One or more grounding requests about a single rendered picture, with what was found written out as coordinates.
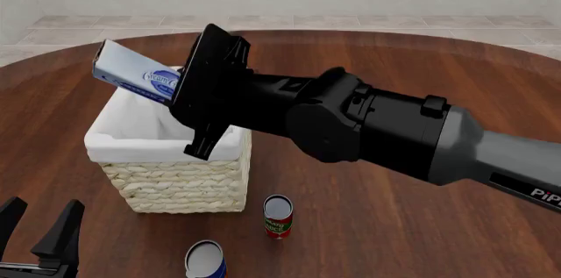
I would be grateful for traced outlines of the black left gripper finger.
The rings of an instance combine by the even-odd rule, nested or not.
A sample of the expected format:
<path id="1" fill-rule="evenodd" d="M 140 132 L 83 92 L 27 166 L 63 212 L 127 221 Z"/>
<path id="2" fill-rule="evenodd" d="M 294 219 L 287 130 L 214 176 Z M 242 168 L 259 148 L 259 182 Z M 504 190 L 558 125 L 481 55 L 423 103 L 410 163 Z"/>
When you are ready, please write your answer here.
<path id="1" fill-rule="evenodd" d="M 6 248 L 26 208 L 27 203 L 17 196 L 13 196 L 0 206 L 0 249 Z"/>
<path id="2" fill-rule="evenodd" d="M 85 206 L 80 201 L 69 201 L 51 229 L 31 252 L 39 257 L 39 267 L 59 269 L 79 264 L 78 243 Z"/>

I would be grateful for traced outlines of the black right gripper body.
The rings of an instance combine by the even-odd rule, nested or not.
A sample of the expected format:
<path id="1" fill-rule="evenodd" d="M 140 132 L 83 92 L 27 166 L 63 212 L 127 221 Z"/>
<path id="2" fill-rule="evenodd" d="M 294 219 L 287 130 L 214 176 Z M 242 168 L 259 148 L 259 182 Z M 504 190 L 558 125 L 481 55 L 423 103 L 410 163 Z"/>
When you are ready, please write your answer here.
<path id="1" fill-rule="evenodd" d="M 229 49 L 231 35 L 209 24 L 198 35 L 176 85 L 169 110 L 182 125 L 194 130 L 194 137 L 184 153 L 197 159 L 209 159 L 228 129 L 221 119 L 223 104 L 216 90 L 222 77 L 221 67 Z"/>

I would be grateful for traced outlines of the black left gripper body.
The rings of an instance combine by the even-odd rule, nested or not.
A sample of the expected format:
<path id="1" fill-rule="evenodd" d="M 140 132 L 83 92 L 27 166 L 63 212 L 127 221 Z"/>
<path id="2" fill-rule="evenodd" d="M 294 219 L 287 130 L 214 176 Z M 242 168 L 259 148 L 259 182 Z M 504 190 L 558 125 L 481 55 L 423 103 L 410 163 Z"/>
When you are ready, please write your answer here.
<path id="1" fill-rule="evenodd" d="M 39 264 L 0 262 L 0 278 L 76 278 L 79 260 L 39 259 Z"/>

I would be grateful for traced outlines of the blue white cream cheese box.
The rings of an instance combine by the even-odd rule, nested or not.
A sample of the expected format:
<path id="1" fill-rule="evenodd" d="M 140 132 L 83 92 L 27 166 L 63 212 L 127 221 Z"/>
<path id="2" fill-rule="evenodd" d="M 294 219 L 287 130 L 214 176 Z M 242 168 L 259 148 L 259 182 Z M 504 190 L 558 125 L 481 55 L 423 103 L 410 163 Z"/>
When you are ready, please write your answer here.
<path id="1" fill-rule="evenodd" d="M 113 40 L 104 40 L 93 61 L 93 76 L 168 106 L 181 74 Z"/>

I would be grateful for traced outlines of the white cloth basket liner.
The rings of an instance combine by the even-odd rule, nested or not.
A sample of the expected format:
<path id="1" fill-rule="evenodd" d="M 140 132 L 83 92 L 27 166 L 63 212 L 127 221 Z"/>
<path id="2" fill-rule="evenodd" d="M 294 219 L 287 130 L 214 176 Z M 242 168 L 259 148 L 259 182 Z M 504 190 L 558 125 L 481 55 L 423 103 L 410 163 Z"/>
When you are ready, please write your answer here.
<path id="1" fill-rule="evenodd" d="M 97 163 L 202 161 L 184 153 L 195 137 L 166 106 L 117 88 L 84 137 Z"/>

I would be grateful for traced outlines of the woven pale wicker basket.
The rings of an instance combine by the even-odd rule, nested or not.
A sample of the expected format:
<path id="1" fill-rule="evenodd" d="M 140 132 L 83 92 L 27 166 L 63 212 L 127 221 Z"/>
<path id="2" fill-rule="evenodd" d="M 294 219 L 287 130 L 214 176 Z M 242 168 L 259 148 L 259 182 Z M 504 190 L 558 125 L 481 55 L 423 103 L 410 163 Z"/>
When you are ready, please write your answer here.
<path id="1" fill-rule="evenodd" d="M 245 208 L 252 135 L 232 126 L 207 160 L 97 163 L 133 211 L 190 214 Z"/>

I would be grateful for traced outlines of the blue can with white lid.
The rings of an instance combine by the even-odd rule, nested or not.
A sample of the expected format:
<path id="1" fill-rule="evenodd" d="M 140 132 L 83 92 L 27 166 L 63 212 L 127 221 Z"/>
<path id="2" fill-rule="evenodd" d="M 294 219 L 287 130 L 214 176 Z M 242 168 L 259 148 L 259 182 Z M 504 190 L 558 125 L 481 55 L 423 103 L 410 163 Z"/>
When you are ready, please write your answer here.
<path id="1" fill-rule="evenodd" d="M 194 243 L 185 255 L 186 278 L 228 278 L 221 246 L 213 240 Z"/>

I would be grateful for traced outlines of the red tomato sauce can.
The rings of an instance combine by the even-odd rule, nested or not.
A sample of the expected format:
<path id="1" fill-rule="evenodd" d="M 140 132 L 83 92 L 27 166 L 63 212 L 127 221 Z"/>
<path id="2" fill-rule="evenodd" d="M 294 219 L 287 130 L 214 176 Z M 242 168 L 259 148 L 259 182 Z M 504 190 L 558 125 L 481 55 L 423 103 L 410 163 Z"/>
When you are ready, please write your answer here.
<path id="1" fill-rule="evenodd" d="M 272 239 L 284 239 L 290 235 L 293 224 L 294 206 L 283 195 L 272 195 L 263 203 L 266 235 Z"/>

